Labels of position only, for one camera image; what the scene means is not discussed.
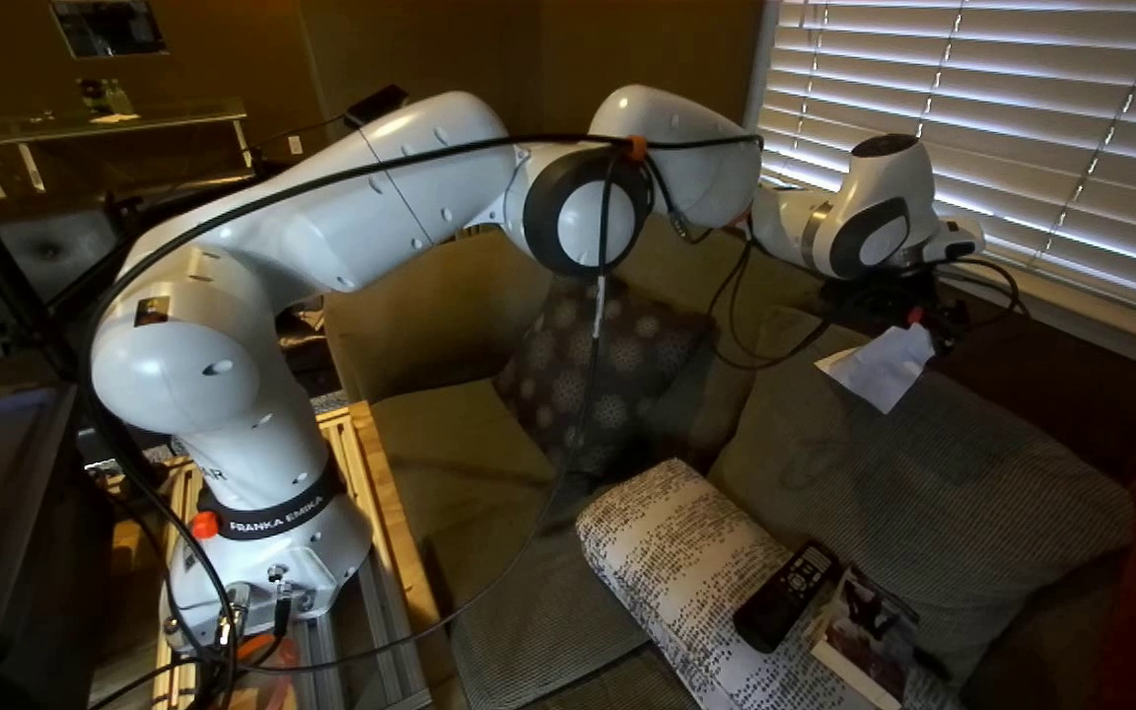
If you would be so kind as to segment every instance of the black remote control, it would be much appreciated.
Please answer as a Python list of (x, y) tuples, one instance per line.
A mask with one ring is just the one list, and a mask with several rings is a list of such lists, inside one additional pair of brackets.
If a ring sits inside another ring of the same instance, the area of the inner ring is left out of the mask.
[(739, 612), (735, 632), (757, 645), (772, 650), (787, 628), (799, 620), (810, 598), (819, 592), (823, 578), (835, 577), (835, 554), (819, 544), (797, 546)]

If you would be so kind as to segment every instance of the window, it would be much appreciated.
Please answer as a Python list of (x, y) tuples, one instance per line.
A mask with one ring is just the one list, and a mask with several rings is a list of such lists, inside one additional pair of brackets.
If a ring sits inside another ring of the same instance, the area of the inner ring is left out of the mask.
[(985, 255), (1136, 311), (1136, 0), (770, 0), (757, 67), (764, 177), (920, 134)]

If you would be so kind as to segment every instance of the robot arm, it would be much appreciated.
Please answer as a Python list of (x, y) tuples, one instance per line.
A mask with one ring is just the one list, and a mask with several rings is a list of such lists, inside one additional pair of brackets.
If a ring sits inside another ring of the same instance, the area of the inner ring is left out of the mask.
[[(540, 262), (595, 277), (623, 261), (651, 210), (699, 230), (739, 222), (757, 170), (757, 136), (651, 86), (615, 89), (590, 136), (570, 147), (516, 147), (472, 94), (436, 94), (148, 230), (100, 320), (92, 381), (115, 416), (177, 436), (206, 474), (222, 531), (200, 550), (222, 587), (250, 598), (243, 632), (264, 632), (284, 598), (292, 615), (323, 615), (365, 554), (365, 523), (281, 357), (273, 315), (321, 293), (365, 286), (469, 223), (499, 223)], [(854, 215), (858, 206), (870, 211), (862, 194), (891, 182), (879, 172), (833, 202), (823, 223), (885, 234), (866, 235), (885, 253), (912, 243), (931, 198), (887, 198), (903, 202), (908, 230)], [(760, 235), (775, 255), (797, 243), (779, 230)], [(226, 592), (188, 561), (168, 565), (177, 615), (214, 642)]]
[(754, 215), (764, 253), (833, 278), (908, 270), (974, 253), (970, 234), (935, 215), (931, 160), (912, 134), (858, 143), (841, 194), (757, 189)]

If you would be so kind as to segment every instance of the patterned pillow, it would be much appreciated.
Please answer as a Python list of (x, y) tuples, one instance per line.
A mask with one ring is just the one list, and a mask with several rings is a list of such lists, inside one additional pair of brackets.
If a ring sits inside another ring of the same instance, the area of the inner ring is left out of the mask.
[[(577, 518), (578, 550), (635, 615), (693, 706), (866, 710), (810, 653), (811, 598), (772, 653), (735, 632), (735, 612), (793, 554), (686, 462), (662, 462)], [(908, 678), (908, 706), (958, 706), (927, 665)]]
[(555, 474), (605, 481), (645, 465), (637, 414), (707, 341), (708, 320), (608, 278), (598, 337), (590, 322), (595, 285), (561, 278), (491, 385)]

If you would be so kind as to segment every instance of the paper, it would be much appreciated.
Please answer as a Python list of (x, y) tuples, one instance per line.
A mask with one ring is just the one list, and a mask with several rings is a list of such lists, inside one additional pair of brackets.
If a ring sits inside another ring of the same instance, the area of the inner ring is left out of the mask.
[(887, 326), (862, 347), (823, 353), (815, 357), (815, 369), (887, 414), (920, 381), (931, 353), (931, 331), (912, 322)]

